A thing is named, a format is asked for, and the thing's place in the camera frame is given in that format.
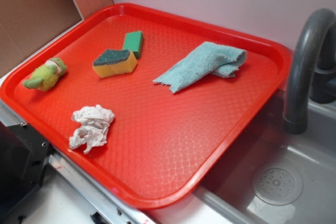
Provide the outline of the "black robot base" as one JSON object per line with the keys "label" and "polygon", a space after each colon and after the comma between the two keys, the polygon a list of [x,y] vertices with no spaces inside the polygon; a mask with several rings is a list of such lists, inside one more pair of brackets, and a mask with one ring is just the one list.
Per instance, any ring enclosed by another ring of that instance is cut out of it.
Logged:
{"label": "black robot base", "polygon": [[1,124],[1,222],[41,188],[51,149],[32,126]]}

